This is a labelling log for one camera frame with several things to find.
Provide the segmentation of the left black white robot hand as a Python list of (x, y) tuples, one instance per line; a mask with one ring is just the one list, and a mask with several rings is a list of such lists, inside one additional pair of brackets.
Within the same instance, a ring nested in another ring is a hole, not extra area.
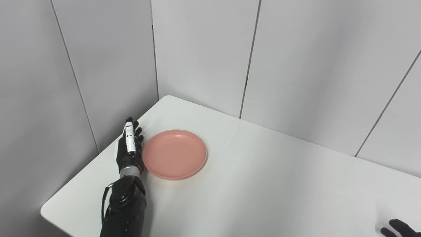
[(123, 133), (117, 143), (116, 162), (120, 178), (124, 176), (140, 177), (143, 172), (142, 142), (144, 136), (139, 122), (132, 117), (125, 121)]

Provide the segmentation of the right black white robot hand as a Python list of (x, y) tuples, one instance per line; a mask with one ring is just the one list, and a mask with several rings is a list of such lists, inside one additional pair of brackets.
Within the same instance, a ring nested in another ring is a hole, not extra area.
[[(397, 231), (401, 237), (420, 237), (421, 233), (413, 230), (407, 223), (399, 219), (390, 219), (389, 225)], [(398, 237), (394, 232), (386, 227), (380, 229), (380, 233), (385, 237)]]

